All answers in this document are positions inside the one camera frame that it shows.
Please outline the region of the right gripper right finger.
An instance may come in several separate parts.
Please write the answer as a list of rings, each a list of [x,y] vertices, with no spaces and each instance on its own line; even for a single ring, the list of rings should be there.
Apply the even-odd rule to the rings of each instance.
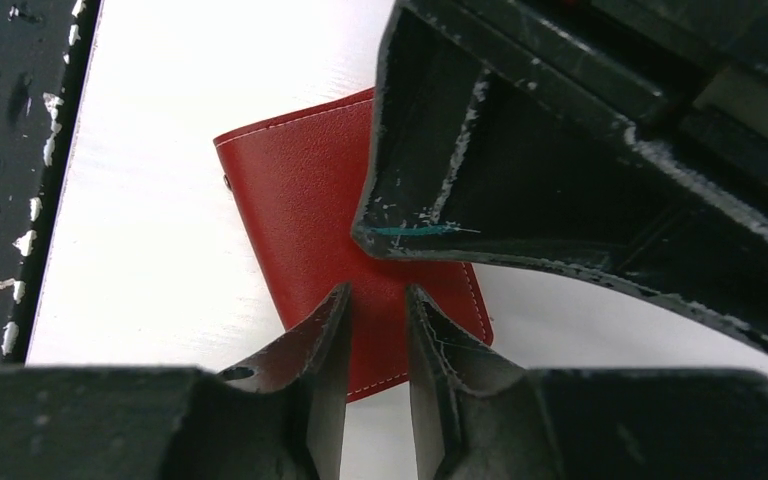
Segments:
[[[768,479],[768,377],[524,368],[406,292],[422,479]]]

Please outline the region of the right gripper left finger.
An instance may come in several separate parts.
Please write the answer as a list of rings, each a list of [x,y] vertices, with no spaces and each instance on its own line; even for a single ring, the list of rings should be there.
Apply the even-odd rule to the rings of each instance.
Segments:
[[[336,479],[351,290],[219,372],[0,366],[0,479]]]

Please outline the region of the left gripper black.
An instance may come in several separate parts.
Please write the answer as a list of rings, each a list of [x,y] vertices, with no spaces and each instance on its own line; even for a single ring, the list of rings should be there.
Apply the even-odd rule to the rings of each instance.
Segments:
[[[768,1],[398,1],[352,228],[768,354]]]

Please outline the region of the red card holder wallet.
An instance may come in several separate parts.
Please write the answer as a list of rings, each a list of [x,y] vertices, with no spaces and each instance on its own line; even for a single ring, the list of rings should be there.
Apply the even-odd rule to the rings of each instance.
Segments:
[[[213,141],[282,324],[295,327],[332,288],[350,285],[349,401],[406,381],[410,284],[422,286],[476,338],[494,338],[471,265],[379,260],[351,238],[368,169],[372,107],[367,89]]]

